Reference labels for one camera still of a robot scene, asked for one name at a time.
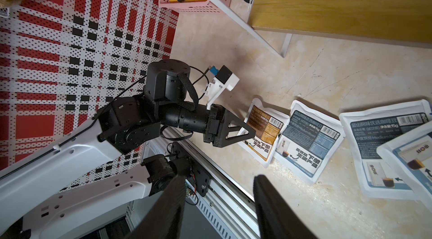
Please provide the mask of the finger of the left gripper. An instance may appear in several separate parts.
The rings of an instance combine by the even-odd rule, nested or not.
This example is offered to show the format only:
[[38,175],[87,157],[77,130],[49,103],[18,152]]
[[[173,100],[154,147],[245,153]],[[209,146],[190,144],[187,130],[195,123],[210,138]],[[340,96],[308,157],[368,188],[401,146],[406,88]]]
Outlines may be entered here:
[[229,110],[225,110],[220,129],[220,145],[229,146],[255,137],[256,131]]

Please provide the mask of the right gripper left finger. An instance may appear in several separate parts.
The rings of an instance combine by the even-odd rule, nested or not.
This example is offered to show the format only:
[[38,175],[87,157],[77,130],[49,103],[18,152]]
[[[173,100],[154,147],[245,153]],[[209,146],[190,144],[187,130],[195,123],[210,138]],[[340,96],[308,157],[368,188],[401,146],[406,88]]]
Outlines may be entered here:
[[178,239],[186,203],[186,178],[164,179],[161,196],[128,239]]

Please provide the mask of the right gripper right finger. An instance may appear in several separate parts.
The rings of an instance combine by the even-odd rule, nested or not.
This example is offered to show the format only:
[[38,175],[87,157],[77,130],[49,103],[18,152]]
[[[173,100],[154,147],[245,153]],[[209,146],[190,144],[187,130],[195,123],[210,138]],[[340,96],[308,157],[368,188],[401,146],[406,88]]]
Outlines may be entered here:
[[262,239],[315,239],[264,175],[254,178],[253,194]]

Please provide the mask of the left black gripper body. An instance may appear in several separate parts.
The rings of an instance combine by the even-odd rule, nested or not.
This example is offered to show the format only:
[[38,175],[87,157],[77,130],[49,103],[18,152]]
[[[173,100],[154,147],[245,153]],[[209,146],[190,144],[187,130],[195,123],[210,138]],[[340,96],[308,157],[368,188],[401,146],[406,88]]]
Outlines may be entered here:
[[227,147],[229,141],[227,140],[228,121],[226,116],[229,110],[221,105],[212,104],[208,110],[208,120],[203,141],[211,143],[214,147]]

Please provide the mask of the brown coffee bag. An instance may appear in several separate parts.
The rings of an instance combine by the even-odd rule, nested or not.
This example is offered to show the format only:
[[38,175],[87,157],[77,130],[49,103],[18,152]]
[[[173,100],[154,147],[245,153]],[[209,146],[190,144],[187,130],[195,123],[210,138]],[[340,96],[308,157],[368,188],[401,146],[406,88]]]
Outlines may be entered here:
[[288,126],[289,121],[288,114],[264,107],[260,99],[254,98],[245,123],[255,130],[255,136],[239,142],[238,145],[267,168],[276,151],[280,135]]

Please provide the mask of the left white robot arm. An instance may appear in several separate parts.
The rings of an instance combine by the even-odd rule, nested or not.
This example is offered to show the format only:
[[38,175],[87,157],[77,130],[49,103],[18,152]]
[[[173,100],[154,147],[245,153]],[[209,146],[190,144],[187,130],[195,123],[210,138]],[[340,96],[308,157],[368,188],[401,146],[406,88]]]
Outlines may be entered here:
[[142,78],[142,93],[116,96],[76,130],[3,169],[1,233],[84,173],[162,137],[169,126],[188,137],[201,133],[204,142],[220,148],[252,138],[253,128],[215,104],[239,78],[225,66],[213,69],[204,93],[208,101],[202,105],[190,72],[179,60],[152,62]]

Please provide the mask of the grey coffee bag left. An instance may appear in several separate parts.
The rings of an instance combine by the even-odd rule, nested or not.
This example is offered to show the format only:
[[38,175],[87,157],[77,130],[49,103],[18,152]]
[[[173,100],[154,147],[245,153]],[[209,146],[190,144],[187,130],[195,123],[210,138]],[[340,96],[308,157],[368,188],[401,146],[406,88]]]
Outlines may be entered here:
[[294,100],[290,121],[274,158],[305,182],[314,184],[346,137],[341,122]]

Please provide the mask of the grey coffee bag middle upper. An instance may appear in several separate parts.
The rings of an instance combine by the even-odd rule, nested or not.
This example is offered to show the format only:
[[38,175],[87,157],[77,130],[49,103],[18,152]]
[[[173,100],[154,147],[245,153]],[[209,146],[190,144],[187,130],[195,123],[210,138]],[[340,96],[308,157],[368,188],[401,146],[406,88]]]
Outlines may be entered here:
[[377,148],[378,155],[432,209],[432,124],[423,124]]

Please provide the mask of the yellow two-tier shelf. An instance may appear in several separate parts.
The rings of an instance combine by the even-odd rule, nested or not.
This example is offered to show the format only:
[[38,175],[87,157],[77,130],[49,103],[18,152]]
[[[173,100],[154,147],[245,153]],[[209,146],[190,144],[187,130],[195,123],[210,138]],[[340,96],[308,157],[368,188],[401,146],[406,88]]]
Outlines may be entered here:
[[311,48],[351,41],[359,51],[432,53],[432,0],[232,0],[231,13],[179,16],[174,59],[281,59],[305,37]]

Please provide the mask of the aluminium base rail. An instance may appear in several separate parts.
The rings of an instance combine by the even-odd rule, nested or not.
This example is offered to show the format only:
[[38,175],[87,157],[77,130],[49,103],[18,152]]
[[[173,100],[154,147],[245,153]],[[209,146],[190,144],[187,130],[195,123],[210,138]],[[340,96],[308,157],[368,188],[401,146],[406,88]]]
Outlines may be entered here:
[[[170,141],[157,138],[145,142],[143,153],[136,165],[122,176],[128,181],[145,176],[141,162],[144,157],[159,153],[169,154]],[[210,160],[192,141],[179,142],[182,153],[193,160],[195,181],[186,181],[187,190],[196,188],[196,194],[187,196],[180,229],[180,239],[259,239],[259,228],[253,198],[223,169]],[[127,207],[126,222],[131,231],[138,227],[162,192],[151,197],[133,198]]]

